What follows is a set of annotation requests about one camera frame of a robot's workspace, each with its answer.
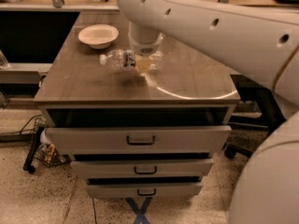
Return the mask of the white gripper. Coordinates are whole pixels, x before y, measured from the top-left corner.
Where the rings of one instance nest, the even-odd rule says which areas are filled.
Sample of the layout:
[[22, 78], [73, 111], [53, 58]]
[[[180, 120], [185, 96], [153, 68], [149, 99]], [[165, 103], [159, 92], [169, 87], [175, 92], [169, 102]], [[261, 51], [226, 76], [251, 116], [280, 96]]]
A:
[[159, 48], [163, 35], [157, 30], [153, 30], [133, 22], [129, 22], [128, 32], [129, 44], [135, 56], [136, 69], [139, 73], [147, 72], [153, 62], [151, 54]]

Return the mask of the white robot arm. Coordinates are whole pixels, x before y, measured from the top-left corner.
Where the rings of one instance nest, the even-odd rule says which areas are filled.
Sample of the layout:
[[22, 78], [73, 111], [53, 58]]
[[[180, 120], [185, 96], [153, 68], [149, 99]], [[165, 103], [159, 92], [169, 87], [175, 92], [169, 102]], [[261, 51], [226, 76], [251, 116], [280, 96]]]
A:
[[[299, 19], [286, 10], [196, 0], [118, 0], [137, 53], [159, 32], [299, 104]], [[299, 112], [251, 156], [231, 200], [229, 224], [299, 224]]]

